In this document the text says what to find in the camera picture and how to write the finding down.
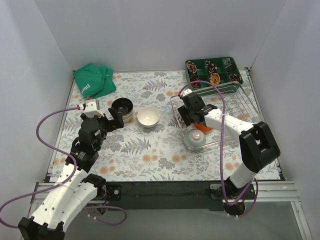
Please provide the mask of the grey white gradient bowl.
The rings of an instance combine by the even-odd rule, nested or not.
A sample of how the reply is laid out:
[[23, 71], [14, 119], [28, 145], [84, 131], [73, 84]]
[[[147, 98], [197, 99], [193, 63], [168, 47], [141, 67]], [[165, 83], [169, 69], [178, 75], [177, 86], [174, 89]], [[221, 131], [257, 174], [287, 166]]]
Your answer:
[[160, 112], [151, 106], [144, 107], [139, 110], [137, 120], [144, 128], [155, 127], [160, 120]]

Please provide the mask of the pink black scrunchie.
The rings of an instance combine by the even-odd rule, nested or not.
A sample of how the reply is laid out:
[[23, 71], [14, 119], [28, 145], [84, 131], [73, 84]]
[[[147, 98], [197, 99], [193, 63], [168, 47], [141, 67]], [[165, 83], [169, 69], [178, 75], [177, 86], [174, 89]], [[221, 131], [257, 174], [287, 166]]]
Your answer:
[[186, 67], [187, 67], [188, 72], [191, 75], [195, 75], [197, 73], [197, 66], [196, 66], [196, 64], [194, 62], [187, 61], [186, 62]]

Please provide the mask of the pale green ribbed bowl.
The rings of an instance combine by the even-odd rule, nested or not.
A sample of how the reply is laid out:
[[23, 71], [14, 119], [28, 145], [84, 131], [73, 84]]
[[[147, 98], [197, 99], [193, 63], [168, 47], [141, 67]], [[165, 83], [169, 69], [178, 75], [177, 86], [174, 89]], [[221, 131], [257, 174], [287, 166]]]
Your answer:
[[185, 134], [184, 142], [189, 151], [194, 151], [197, 148], [205, 145], [207, 143], [207, 140], [205, 134], [202, 131], [198, 129], [192, 129]]

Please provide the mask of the black glossy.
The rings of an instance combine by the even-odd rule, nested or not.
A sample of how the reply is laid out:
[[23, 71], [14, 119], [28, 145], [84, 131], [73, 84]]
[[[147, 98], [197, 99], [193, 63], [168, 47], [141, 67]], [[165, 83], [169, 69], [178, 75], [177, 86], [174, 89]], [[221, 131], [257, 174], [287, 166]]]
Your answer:
[[133, 111], [133, 103], [130, 99], [121, 97], [116, 99], [112, 105], [117, 112], [122, 113], [123, 116], [129, 115]]

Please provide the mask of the orange bowl black inside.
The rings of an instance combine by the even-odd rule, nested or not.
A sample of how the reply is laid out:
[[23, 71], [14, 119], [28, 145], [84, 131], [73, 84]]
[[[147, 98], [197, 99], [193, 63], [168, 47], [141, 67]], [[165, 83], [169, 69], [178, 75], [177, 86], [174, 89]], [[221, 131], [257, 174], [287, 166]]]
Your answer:
[[194, 127], [195, 127], [196, 129], [198, 129], [199, 131], [202, 131], [202, 132], [204, 132], [204, 133], [210, 132], [210, 131], [213, 130], [211, 127], [207, 127], [207, 126], [205, 126], [205, 125], [203, 125], [203, 124], [201, 124], [201, 123], [194, 123]]

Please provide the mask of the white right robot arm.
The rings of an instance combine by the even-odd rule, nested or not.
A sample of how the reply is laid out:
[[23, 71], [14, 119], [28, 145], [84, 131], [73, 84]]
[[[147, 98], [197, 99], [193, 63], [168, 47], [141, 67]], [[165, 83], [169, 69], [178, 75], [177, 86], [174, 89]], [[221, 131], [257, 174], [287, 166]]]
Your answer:
[[229, 136], [239, 143], [242, 163], [232, 175], [221, 180], [220, 187], [224, 199], [239, 199], [254, 177], [281, 154], [269, 125], [263, 121], [251, 123], [230, 116], [226, 113], [224, 100], [222, 109], [219, 109], [205, 104], [197, 93], [189, 89], [180, 92], [179, 98], [183, 106], [178, 108], [178, 112], [187, 126], [204, 124], [220, 131], [222, 140]]

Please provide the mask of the dark patterned scrunchie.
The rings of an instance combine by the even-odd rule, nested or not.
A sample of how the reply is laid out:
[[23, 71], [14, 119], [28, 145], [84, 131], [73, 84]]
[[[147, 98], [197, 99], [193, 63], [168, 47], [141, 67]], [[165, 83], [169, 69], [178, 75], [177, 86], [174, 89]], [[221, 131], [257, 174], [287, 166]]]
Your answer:
[[243, 83], [241, 75], [238, 75], [236, 73], [230, 73], [228, 77], [229, 77], [231, 82], [237, 82], [239, 84]]

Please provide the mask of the green compartment organizer tray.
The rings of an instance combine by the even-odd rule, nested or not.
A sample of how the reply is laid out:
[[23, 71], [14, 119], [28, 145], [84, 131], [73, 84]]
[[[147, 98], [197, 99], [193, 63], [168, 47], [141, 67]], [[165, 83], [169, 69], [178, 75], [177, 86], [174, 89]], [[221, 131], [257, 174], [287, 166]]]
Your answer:
[[[242, 84], [239, 84], [236, 81], [230, 81], [229, 74], [236, 73], [237, 75], [241, 75], [239, 68], [235, 63], [235, 69], [234, 71], [226, 71], [225, 66], [223, 64], [222, 59], [223, 58], [232, 58], [231, 56], [225, 56], [225, 57], [214, 57], [214, 58], [201, 58], [201, 59], [189, 59], [185, 61], [185, 75], [186, 80], [188, 83], [190, 83], [189, 88], [191, 90], [200, 90], [204, 89], [206, 87], [209, 87], [210, 84], [213, 84], [217, 86], [217, 88], [220, 89], [221, 92], [226, 92], [230, 87], [226, 86], [227, 83], [230, 83], [232, 87], [238, 87], [239, 85], [242, 85], [244, 80], [242, 78]], [[208, 73], [205, 68], [205, 61], [209, 60], [214, 63], [214, 65], [217, 67], [216, 73]], [[192, 75], [188, 72], [188, 69], [186, 67], [186, 62], [192, 61], [196, 64], [197, 73]]]

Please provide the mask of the beige floral bowl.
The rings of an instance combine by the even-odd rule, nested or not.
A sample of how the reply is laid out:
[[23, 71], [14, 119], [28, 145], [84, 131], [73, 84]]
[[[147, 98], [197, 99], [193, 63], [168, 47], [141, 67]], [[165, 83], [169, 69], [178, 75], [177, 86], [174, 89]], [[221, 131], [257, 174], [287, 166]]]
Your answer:
[[131, 110], [128, 114], [122, 116], [122, 120], [124, 123], [128, 123], [134, 115], [134, 111]]

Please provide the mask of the black white scrunchie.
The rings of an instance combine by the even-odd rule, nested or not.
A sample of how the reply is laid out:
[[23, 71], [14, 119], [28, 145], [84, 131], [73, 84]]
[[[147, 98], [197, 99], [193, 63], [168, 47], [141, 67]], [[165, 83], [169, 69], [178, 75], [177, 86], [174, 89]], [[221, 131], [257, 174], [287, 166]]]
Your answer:
[[215, 66], [215, 64], [213, 62], [211, 62], [210, 60], [206, 60], [204, 62], [204, 65], [205, 65], [205, 68], [206, 68], [206, 71], [209, 73], [209, 74], [212, 74], [212, 73], [216, 73], [217, 72], [217, 67]]

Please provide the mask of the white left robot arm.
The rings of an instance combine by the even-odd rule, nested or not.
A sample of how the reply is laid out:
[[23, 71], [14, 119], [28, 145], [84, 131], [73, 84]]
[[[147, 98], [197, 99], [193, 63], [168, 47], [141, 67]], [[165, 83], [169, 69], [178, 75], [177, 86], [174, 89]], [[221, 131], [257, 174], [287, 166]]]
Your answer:
[[72, 142], [58, 180], [31, 216], [23, 217], [18, 223], [23, 239], [64, 239], [68, 226], [87, 203], [106, 196], [106, 180], [90, 173], [90, 169], [99, 157], [107, 134], [124, 126], [122, 113], [113, 107], [108, 111], [111, 120], [96, 109], [81, 114], [78, 136]]

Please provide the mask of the green folded cloth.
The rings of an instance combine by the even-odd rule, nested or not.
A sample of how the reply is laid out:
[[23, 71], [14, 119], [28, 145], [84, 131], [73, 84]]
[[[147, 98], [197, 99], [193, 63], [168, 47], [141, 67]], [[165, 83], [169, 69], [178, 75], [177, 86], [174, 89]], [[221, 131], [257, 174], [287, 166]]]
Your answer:
[[73, 76], [85, 99], [96, 99], [116, 91], [112, 68], [89, 63], [74, 71]]

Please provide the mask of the floral patterned table mat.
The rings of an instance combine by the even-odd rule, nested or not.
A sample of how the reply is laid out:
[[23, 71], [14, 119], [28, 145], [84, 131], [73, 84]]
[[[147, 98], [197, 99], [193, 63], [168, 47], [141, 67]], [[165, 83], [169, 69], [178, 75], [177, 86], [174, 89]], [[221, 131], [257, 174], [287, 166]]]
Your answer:
[[[257, 107], [246, 72], [240, 70], [240, 74], [242, 88]], [[107, 113], [116, 99], [128, 98], [134, 115], [124, 128], [107, 134], [91, 173], [116, 182], [220, 180], [220, 146], [190, 152], [175, 119], [171, 97], [187, 82], [183, 71], [116, 72], [112, 79], [116, 91], [99, 98], [101, 111]], [[148, 106], [160, 112], [159, 122], [152, 128], [142, 127], [137, 119], [139, 110]], [[59, 149], [70, 151], [81, 122], [79, 111], [66, 114], [57, 140]], [[239, 144], [224, 144], [224, 178], [241, 163]]]

